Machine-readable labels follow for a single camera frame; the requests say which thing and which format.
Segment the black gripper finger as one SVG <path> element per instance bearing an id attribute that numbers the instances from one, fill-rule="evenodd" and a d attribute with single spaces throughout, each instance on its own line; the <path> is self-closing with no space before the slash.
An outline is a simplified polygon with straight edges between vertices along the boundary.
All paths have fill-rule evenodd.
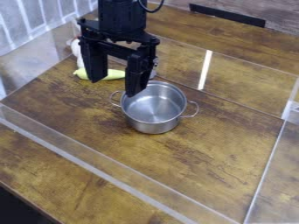
<path id="1" fill-rule="evenodd" d="M 108 76 L 108 55 L 99 43 L 84 37 L 79 39 L 79 45 L 88 79 L 96 83 Z"/>
<path id="2" fill-rule="evenodd" d="M 147 86 L 155 67 L 155 46 L 140 45 L 127 58 L 126 94 L 128 97 L 140 93 Z"/>

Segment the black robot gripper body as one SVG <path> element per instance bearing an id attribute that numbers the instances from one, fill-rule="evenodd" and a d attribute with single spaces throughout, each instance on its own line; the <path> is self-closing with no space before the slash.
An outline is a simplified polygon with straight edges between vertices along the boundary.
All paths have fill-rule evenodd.
<path id="1" fill-rule="evenodd" d="M 147 0 L 98 0 L 98 20 L 79 20 L 83 60 L 108 55 L 127 60 L 135 54 L 155 61 L 160 40 L 146 31 L 146 25 L 147 14 L 159 10 L 147 8 Z"/>

